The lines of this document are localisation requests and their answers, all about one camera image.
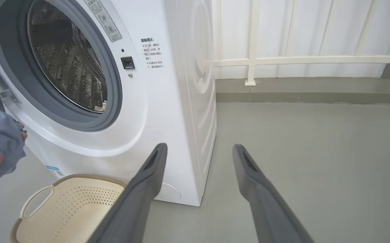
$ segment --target stainless steel drum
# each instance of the stainless steel drum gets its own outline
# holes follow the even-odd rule
[[[27,34],[53,87],[81,108],[102,113],[107,102],[104,73],[81,30],[55,6],[36,0],[28,12]]]

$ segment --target washing machine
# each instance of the washing machine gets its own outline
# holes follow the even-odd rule
[[[128,183],[167,143],[157,199],[199,206],[217,129],[212,48],[211,0],[0,0],[0,100],[57,178]]]

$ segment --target warning label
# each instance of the warning label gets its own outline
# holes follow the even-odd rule
[[[61,179],[61,178],[64,177],[63,173],[61,173],[61,171],[59,170],[59,168],[53,167],[53,166],[48,166],[48,165],[46,165],[46,167],[51,171],[51,173],[53,173],[53,175],[54,175],[57,179]]]
[[[147,68],[163,68],[164,65],[160,44],[153,38],[143,38],[141,39],[141,42]]]
[[[116,40],[121,39],[120,32],[100,0],[84,0],[84,2],[87,3],[90,10],[96,15],[96,18],[101,23],[110,40],[115,42]]]

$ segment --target perforated basket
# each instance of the perforated basket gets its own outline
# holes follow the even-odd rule
[[[123,191],[121,181],[96,175],[70,175],[33,194],[10,233],[12,243],[86,242]],[[31,201],[50,195],[26,216]]]

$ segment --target white railing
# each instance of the white railing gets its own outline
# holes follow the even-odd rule
[[[298,7],[298,0],[293,0],[291,22],[288,29],[288,38],[286,40],[286,50],[284,57],[266,57],[256,58],[257,41],[258,41],[258,26],[260,15],[260,0],[252,0],[251,23],[250,23],[250,46],[249,58],[241,59],[222,59],[222,39],[221,39],[221,1],[217,0],[217,42],[218,42],[218,60],[215,60],[214,66],[248,66],[247,80],[244,82],[246,86],[255,86],[254,73],[256,65],[272,65],[272,64],[306,64],[306,63],[390,63],[390,51],[388,55],[362,55],[361,43],[363,42],[370,20],[373,16],[373,10],[377,4],[377,0],[372,0],[364,20],[363,28],[358,37],[357,45],[353,55],[346,56],[325,56],[323,55],[326,39],[331,26],[331,16],[335,10],[335,0],[331,1],[329,7],[327,22],[323,32],[319,54],[317,56],[290,56],[291,43],[293,41],[295,13]]]

